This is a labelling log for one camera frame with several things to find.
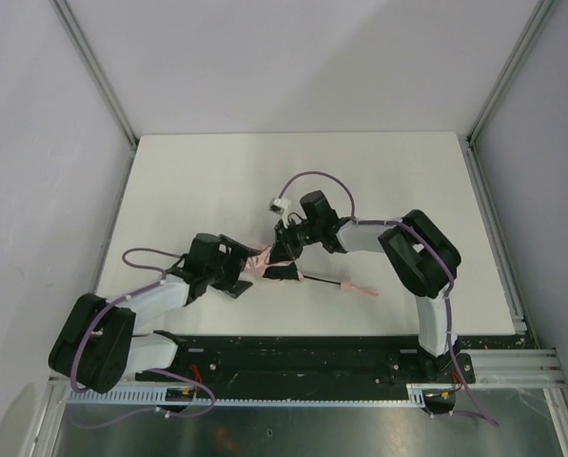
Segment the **pink folding umbrella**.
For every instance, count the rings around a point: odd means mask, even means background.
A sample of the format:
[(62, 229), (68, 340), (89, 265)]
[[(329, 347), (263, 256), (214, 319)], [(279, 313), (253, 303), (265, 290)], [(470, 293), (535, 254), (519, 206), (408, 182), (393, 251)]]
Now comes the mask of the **pink folding umbrella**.
[(269, 279), (273, 281), (292, 280), (303, 282), (305, 280), (317, 281), (320, 283), (337, 286), (345, 292), (357, 292), (364, 295), (378, 297), (379, 292), (374, 288), (365, 288), (354, 285), (350, 280), (331, 280), (319, 278), (311, 275), (303, 274), (298, 270), (294, 261), (270, 262), (270, 254), (273, 245), (255, 245), (254, 248), (259, 251), (258, 254), (250, 256), (245, 262), (244, 273), (252, 274), (256, 277)]

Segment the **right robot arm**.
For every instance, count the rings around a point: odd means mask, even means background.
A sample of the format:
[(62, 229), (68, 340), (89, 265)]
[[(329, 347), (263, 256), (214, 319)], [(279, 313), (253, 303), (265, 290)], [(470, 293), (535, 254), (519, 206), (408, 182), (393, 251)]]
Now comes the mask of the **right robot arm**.
[(421, 381), (437, 381), (456, 366), (450, 294), (461, 263), (459, 251), (421, 210), (400, 219), (358, 220), (341, 217), (325, 194), (315, 190), (300, 200), (304, 219), (288, 219), (287, 201), (271, 201), (269, 209), (281, 216), (274, 228), (275, 243), (268, 264), (295, 262), (304, 247), (320, 244), (329, 253), (357, 251), (384, 253), (403, 286), (415, 296), (419, 318), (419, 350), (411, 368), (395, 357), (392, 369), (417, 374)]

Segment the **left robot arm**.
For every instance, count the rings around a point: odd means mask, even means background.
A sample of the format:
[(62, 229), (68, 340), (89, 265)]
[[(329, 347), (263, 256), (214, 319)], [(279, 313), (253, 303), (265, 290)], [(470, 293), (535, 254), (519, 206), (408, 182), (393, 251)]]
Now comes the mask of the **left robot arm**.
[(259, 254), (224, 235), (199, 233), (171, 267), (155, 269), (154, 282), (117, 298), (81, 295), (50, 351), (49, 368), (68, 377), (77, 393), (107, 393), (130, 374), (171, 367), (180, 342), (137, 330), (192, 304), (208, 288), (239, 297), (251, 286), (241, 278), (246, 263)]

